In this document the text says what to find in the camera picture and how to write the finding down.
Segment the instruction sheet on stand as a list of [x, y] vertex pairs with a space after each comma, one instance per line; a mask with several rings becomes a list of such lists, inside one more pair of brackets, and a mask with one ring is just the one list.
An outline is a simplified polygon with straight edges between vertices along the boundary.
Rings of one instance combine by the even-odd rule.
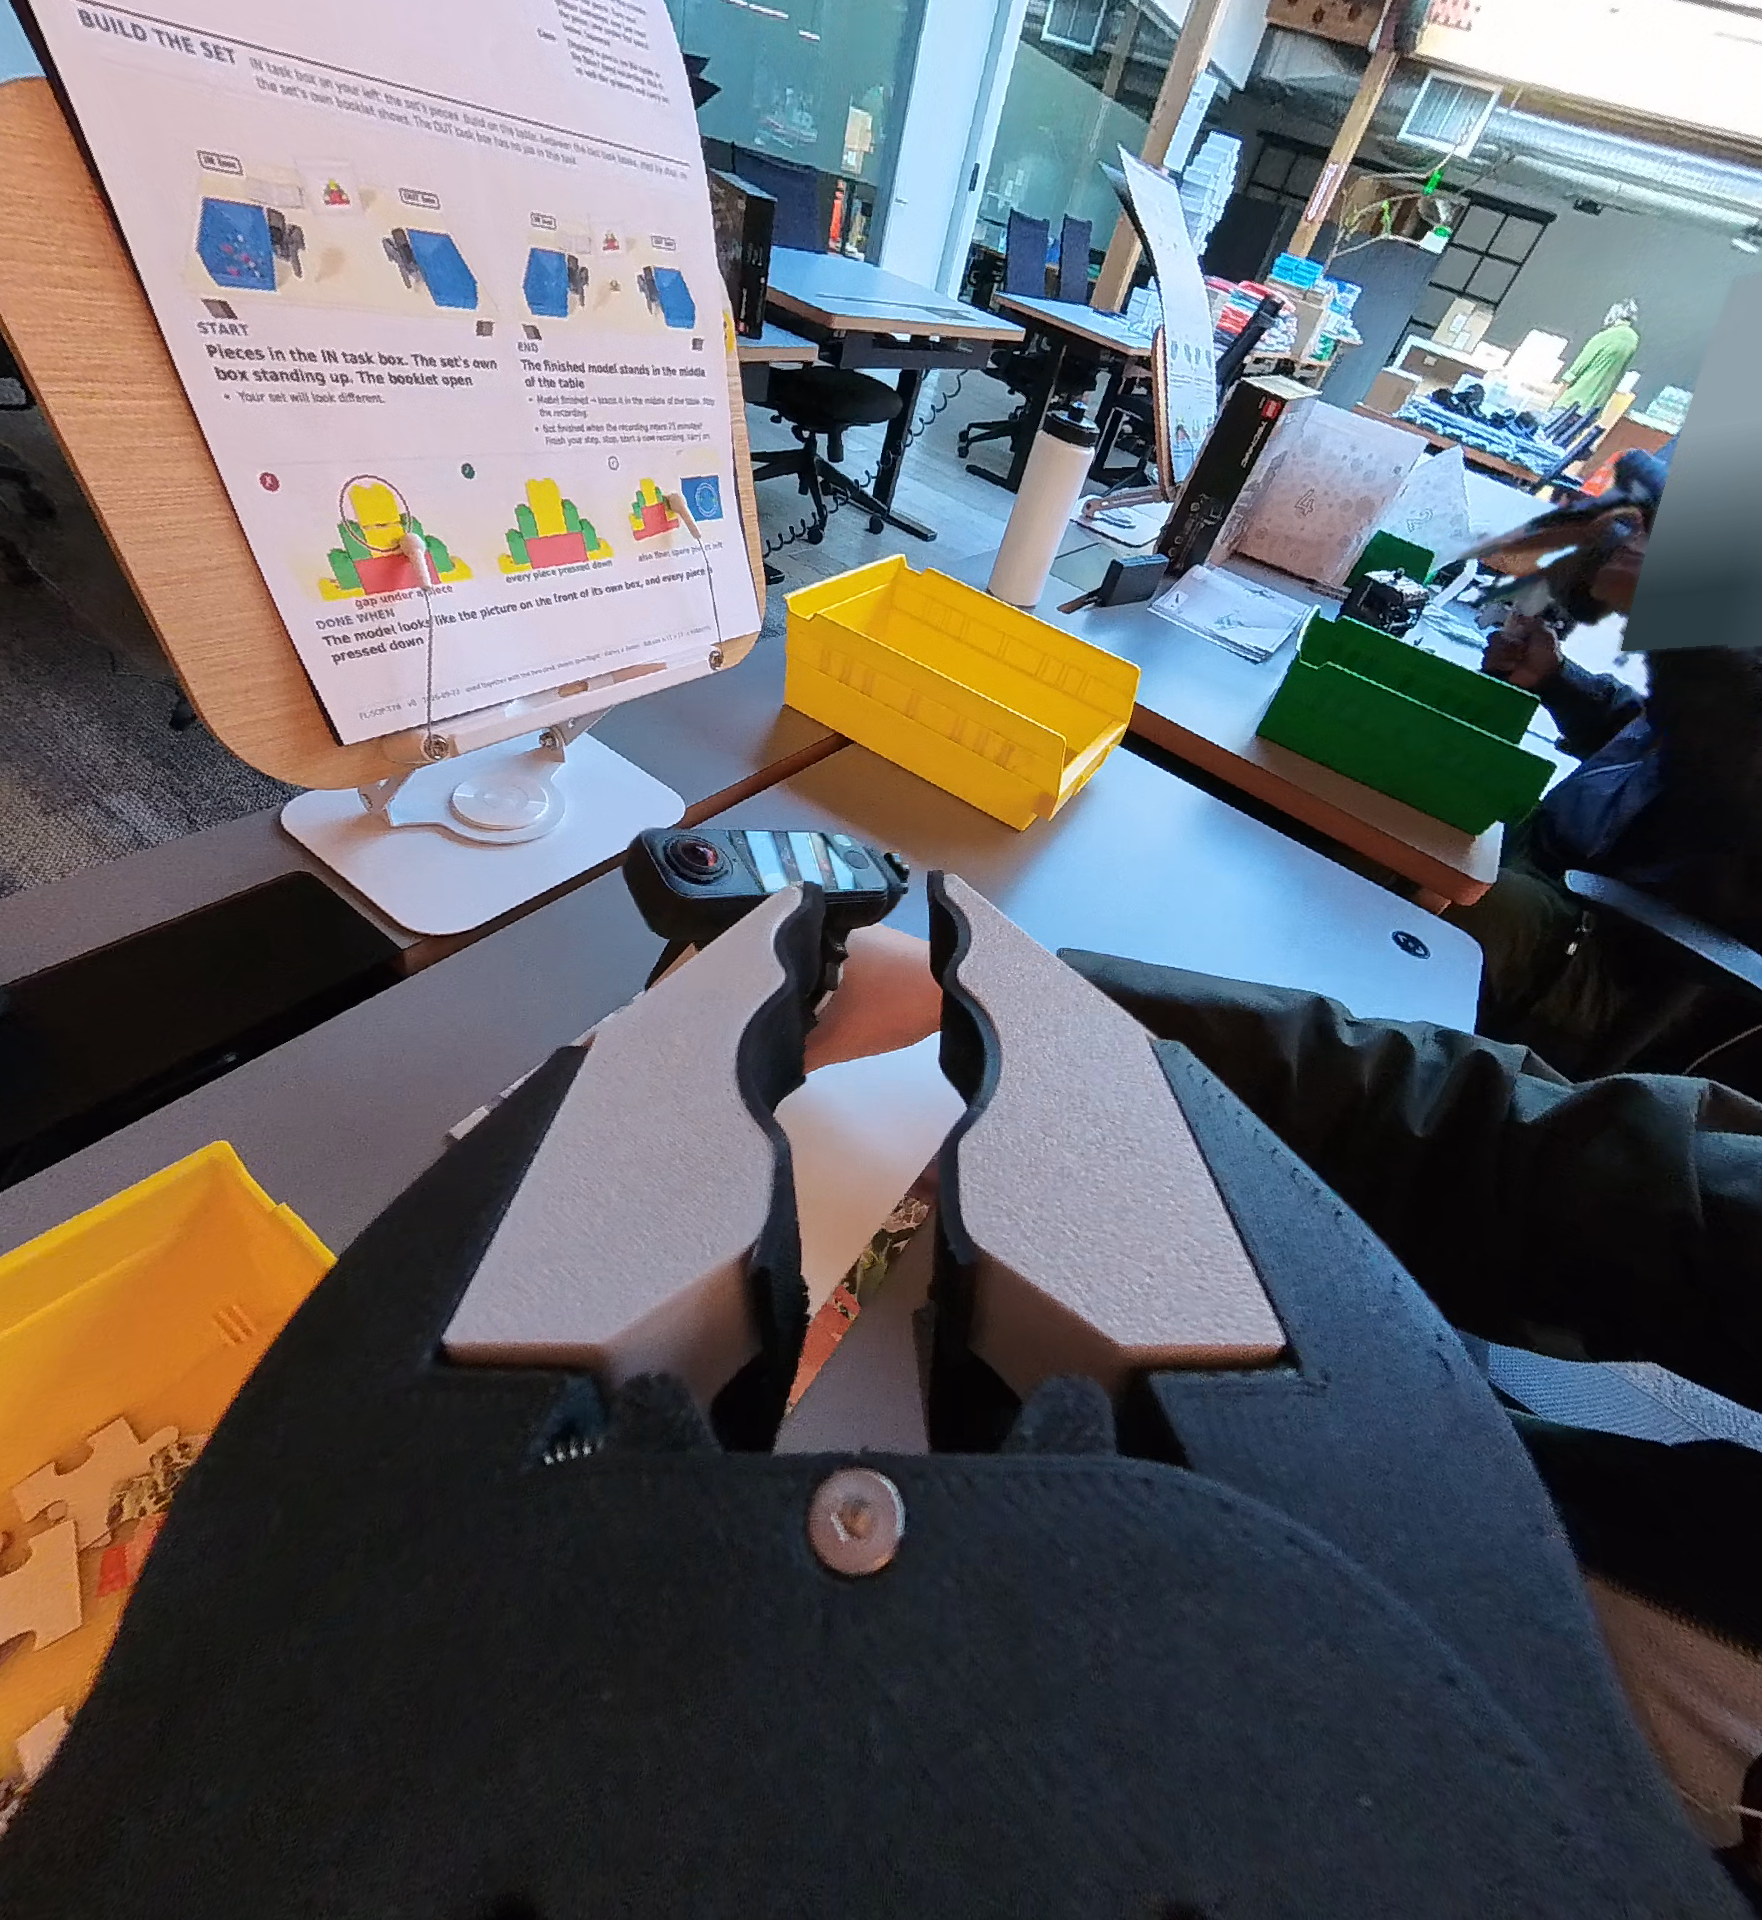
[[90, 161], [44, 78], [0, 82], [0, 333], [214, 736], [273, 780], [411, 773], [414, 732], [334, 740]]

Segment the document stand with white sheet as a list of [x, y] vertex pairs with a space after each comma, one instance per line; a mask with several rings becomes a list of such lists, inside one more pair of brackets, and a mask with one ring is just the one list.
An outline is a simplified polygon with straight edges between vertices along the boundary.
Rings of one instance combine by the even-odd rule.
[[1119, 165], [1127, 188], [1116, 196], [1127, 202], [1157, 275], [1157, 477], [1158, 493], [1174, 498], [1206, 450], [1219, 412], [1213, 318], [1176, 183], [1133, 156], [1121, 156]]

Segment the yellow bin with puzzle pieces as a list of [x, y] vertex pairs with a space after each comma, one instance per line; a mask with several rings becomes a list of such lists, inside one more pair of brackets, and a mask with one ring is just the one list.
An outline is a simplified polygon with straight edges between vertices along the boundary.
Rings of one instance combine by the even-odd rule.
[[10, 1491], [113, 1419], [220, 1424], [334, 1255], [205, 1146], [0, 1259], [0, 1532]]

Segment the empty yellow bin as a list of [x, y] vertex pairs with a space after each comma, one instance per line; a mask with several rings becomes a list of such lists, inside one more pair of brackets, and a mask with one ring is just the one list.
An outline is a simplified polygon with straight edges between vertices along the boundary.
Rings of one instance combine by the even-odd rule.
[[784, 702], [1013, 828], [1084, 789], [1139, 681], [1134, 662], [904, 557], [787, 597]]

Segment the black carton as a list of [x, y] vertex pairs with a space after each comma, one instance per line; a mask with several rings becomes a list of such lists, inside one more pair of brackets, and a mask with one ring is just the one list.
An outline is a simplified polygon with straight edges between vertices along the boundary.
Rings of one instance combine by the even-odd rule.
[[1207, 563], [1267, 447], [1318, 401], [1316, 389], [1279, 374], [1234, 385], [1157, 538], [1167, 583]]

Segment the pale printed box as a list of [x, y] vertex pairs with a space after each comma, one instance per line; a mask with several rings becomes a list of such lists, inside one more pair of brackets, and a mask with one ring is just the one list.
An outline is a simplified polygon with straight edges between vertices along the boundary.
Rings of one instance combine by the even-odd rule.
[[1253, 464], [1215, 560], [1244, 557], [1336, 590], [1431, 447], [1420, 433], [1316, 396], [1289, 403]]

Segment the grey desk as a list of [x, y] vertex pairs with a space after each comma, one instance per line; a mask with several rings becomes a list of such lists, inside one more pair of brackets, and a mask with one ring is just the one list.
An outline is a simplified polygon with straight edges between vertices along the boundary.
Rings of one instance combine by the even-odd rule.
[[[698, 822], [842, 746], [839, 736], [781, 702], [783, 681], [783, 645], [764, 638], [742, 664], [702, 684], [614, 708], [589, 736], [671, 785], [685, 798], [687, 821]], [[294, 872], [318, 877], [401, 948], [407, 976], [531, 914], [531, 907], [519, 907], [477, 932], [425, 940], [393, 924], [318, 865], [286, 834], [278, 809], [269, 806], [0, 900], [0, 983]]]
[[[1056, 952], [1314, 992], [1384, 1020], [1470, 1024], [1457, 928], [1130, 753], [1060, 816], [1006, 828], [861, 748], [720, 816], [845, 828], [946, 870]], [[636, 996], [661, 953], [599, 877], [0, 1194], [0, 1256], [189, 1153], [229, 1143], [341, 1252], [463, 1117]]]
[[1289, 648], [1274, 659], [1241, 659], [1144, 606], [1062, 613], [1060, 604], [1097, 583], [1108, 557], [1104, 544], [1068, 540], [1040, 615], [1139, 665], [1134, 736], [1174, 770], [1219, 786], [1229, 802], [1275, 818], [1329, 856], [1359, 862], [1433, 914], [1467, 907], [1490, 888], [1503, 828], [1467, 834], [1257, 739]]

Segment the green bin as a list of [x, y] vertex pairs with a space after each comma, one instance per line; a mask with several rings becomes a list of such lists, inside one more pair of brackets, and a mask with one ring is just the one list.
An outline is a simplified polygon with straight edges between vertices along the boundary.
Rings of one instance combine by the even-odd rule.
[[1525, 818], [1556, 773], [1525, 746], [1533, 693], [1348, 617], [1309, 612], [1257, 736], [1478, 834]]

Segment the white booklet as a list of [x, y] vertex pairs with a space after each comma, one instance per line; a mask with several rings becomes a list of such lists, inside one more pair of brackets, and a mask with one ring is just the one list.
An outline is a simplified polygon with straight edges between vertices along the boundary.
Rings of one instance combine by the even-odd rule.
[[1158, 590], [1151, 612], [1241, 659], [1266, 662], [1320, 607], [1234, 572], [1195, 567]]

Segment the black office chair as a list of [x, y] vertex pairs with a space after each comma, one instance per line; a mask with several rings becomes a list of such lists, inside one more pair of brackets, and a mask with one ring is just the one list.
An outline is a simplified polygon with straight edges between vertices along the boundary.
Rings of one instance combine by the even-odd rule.
[[804, 493], [814, 507], [813, 517], [802, 527], [808, 544], [821, 544], [828, 520], [828, 502], [823, 493], [833, 493], [838, 501], [849, 501], [867, 510], [873, 532], [890, 526], [902, 534], [918, 536], [918, 540], [933, 540], [933, 536], [912, 527], [881, 498], [834, 467], [834, 461], [845, 452], [845, 433], [849, 429], [890, 425], [900, 419], [902, 399], [895, 389], [866, 372], [828, 366], [770, 369], [764, 406], [776, 419], [788, 422], [798, 447], [754, 452], [752, 477], [758, 485], [781, 477], [797, 479], [798, 493]]

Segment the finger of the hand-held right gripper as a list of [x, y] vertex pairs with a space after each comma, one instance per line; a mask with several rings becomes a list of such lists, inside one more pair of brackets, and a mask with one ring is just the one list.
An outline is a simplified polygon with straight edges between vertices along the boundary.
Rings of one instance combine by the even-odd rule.
[[806, 1035], [806, 1073], [904, 1050], [942, 1027], [942, 983], [926, 940], [895, 928], [857, 928], [834, 990]]

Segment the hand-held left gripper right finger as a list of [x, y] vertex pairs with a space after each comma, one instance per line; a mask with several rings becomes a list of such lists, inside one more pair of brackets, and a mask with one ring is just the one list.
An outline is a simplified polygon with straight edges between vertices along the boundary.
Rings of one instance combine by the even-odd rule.
[[1151, 1033], [959, 877], [928, 879], [942, 1069], [928, 1425], [990, 1451], [1047, 1380], [1257, 1371], [1285, 1333]]

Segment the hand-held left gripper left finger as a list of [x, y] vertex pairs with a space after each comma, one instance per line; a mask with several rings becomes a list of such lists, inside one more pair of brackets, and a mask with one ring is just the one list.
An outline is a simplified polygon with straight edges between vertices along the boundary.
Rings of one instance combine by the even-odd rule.
[[442, 1337], [616, 1389], [672, 1375], [768, 1449], [808, 1304], [774, 1109], [804, 1076], [823, 892], [795, 883], [608, 1020]]

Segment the white bottle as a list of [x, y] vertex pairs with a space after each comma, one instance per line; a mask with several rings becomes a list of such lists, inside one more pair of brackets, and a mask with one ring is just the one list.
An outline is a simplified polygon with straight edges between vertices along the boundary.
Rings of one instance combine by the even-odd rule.
[[1098, 440], [1101, 431], [1080, 401], [1059, 404], [1043, 419], [990, 572], [987, 592], [998, 601], [1036, 607], [1066, 526], [1078, 510]]

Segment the puzzle frame board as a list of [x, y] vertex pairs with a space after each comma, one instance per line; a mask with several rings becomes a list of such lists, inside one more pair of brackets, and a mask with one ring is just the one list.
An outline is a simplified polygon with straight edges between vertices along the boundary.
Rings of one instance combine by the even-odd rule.
[[[570, 1050], [561, 1061], [575, 1072], [588, 1047]], [[808, 1304], [802, 1348], [814, 1314], [826, 1305], [833, 1290], [844, 1281], [847, 1271], [857, 1265], [859, 1255], [887, 1223], [895, 1205], [916, 1189], [926, 1165], [936, 1157], [947, 1126], [957, 1114], [959, 1102], [942, 1081], [933, 1041], [916, 1044], [907, 1050], [881, 1053], [866, 1061], [830, 1066], [811, 1076], [797, 1092], [788, 1092], [774, 1109], [774, 1118], [787, 1136], [792, 1160], [801, 1271]], [[536, 1140], [533, 1153], [545, 1139], [554, 1118]], [[519, 1186], [503, 1205], [481, 1256]], [[614, 1402], [624, 1388], [630, 1388], [638, 1380], [676, 1380], [672, 1375], [642, 1375], [627, 1380], [621, 1388], [605, 1389], [599, 1388], [591, 1375], [558, 1365], [464, 1363], [448, 1357], [446, 1361], [470, 1368], [541, 1368], [584, 1375], [608, 1402]], [[685, 1388], [695, 1405], [698, 1405], [692, 1392], [680, 1380], [676, 1380], [676, 1384]], [[726, 1448], [739, 1451], [768, 1451], [731, 1446], [713, 1416], [705, 1409], [702, 1413]]]

